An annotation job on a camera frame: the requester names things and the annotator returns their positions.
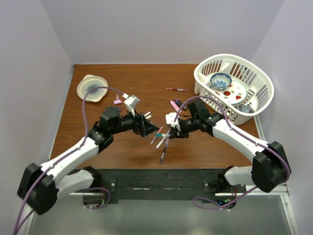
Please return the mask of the purple black highlighter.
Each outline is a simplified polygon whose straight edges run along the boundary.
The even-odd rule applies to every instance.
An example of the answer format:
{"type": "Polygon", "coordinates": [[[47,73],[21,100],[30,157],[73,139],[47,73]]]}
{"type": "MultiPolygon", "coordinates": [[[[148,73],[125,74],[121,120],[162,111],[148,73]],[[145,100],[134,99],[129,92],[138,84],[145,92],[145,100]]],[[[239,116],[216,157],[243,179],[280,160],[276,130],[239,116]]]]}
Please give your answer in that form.
{"type": "Polygon", "coordinates": [[[188,110],[187,106],[183,105],[183,103],[180,100],[174,99],[174,102],[178,107],[181,107],[184,111],[188,110]]]}

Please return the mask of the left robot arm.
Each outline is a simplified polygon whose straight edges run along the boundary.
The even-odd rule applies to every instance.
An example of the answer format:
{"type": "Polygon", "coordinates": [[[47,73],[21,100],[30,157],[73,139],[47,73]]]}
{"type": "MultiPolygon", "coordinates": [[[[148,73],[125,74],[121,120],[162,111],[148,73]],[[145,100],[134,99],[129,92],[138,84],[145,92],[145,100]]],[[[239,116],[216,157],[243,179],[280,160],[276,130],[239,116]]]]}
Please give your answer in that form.
{"type": "Polygon", "coordinates": [[[57,182],[87,159],[98,155],[113,142],[113,135],[133,131],[145,137],[158,130],[143,113],[120,115],[119,108],[107,107],[87,136],[59,157],[38,166],[30,164],[24,170],[18,196],[38,214],[44,214],[57,201],[57,182]]]}

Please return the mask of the lilac capped white marker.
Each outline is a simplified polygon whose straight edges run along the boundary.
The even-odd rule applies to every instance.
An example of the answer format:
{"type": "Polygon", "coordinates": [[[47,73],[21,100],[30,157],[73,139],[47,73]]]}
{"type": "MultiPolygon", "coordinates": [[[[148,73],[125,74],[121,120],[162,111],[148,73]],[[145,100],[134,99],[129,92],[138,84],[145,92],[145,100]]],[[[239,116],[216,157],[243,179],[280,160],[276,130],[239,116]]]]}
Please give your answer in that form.
{"type": "Polygon", "coordinates": [[[161,147],[161,145],[168,139],[167,136],[162,137],[162,139],[160,140],[160,142],[156,145],[155,149],[159,149],[161,147]]]}

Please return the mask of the teal capped white marker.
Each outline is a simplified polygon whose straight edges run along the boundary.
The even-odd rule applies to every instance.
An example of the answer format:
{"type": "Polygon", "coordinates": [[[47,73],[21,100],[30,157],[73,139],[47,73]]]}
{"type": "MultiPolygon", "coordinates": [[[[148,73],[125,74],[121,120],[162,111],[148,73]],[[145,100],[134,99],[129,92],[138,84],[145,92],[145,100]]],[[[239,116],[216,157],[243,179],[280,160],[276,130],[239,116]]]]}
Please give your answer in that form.
{"type": "Polygon", "coordinates": [[[159,133],[159,134],[156,134],[155,136],[156,137],[170,137],[170,135],[171,134],[161,134],[161,133],[159,133]]]}

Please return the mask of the pink clear pen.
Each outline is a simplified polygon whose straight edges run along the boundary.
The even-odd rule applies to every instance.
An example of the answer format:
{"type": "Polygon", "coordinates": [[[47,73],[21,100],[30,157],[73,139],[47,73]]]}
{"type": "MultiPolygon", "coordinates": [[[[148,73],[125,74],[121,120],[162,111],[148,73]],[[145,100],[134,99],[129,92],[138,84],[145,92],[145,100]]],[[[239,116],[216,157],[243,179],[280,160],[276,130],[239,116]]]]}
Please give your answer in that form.
{"type": "Polygon", "coordinates": [[[161,127],[159,128],[159,130],[157,131],[157,133],[155,134],[155,136],[154,136],[153,139],[151,140],[150,145],[152,145],[152,144],[155,142],[155,140],[156,140],[157,137],[158,137],[158,134],[160,134],[162,130],[163,130],[163,126],[161,126],[161,127]]]}

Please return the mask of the pink highlighter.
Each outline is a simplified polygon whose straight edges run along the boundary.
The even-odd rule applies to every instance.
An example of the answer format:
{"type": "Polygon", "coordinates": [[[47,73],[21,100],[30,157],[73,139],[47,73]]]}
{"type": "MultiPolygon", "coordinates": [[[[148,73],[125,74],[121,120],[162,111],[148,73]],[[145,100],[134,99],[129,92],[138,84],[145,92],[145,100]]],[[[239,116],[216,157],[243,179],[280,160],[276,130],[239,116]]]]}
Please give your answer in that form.
{"type": "Polygon", "coordinates": [[[170,100],[170,104],[177,113],[181,113],[180,107],[173,100],[170,100]]]}

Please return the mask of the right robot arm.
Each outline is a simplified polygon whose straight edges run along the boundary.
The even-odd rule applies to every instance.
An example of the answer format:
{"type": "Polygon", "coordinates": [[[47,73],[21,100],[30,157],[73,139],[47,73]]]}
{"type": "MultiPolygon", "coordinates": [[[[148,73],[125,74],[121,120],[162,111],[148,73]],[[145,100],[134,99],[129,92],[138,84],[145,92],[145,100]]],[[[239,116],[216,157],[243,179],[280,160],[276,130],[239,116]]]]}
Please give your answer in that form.
{"type": "Polygon", "coordinates": [[[176,113],[165,116],[170,138],[186,139],[191,132],[200,130],[228,143],[252,163],[251,166],[229,166],[223,170],[218,175],[221,191],[230,192],[236,185],[255,185],[269,193],[289,179],[291,168],[279,142],[268,143],[253,137],[223,115],[211,114],[201,101],[188,104],[188,109],[191,114],[188,119],[181,119],[176,113]]]}

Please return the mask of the dark purple pen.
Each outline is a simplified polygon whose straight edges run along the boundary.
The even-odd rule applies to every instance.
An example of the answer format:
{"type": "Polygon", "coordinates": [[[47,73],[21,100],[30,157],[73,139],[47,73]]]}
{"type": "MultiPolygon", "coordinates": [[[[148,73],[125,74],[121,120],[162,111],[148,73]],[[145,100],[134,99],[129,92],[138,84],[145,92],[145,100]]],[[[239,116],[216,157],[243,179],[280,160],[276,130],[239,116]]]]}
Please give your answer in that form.
{"type": "Polygon", "coordinates": [[[165,152],[167,150],[168,144],[169,144],[169,139],[167,138],[166,141],[165,141],[165,145],[164,145],[164,148],[163,148],[163,151],[162,151],[162,154],[161,154],[161,158],[160,158],[159,164],[163,163],[165,152]]]}

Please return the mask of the red pen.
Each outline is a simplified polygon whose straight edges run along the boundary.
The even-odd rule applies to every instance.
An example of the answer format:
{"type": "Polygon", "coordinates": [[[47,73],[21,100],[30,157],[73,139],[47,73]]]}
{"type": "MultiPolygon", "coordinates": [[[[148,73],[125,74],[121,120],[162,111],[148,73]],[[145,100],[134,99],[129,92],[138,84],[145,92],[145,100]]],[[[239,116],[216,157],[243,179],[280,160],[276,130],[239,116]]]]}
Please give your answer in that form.
{"type": "Polygon", "coordinates": [[[166,88],[166,89],[170,91],[187,92],[186,89],[180,89],[180,88],[166,88]]]}

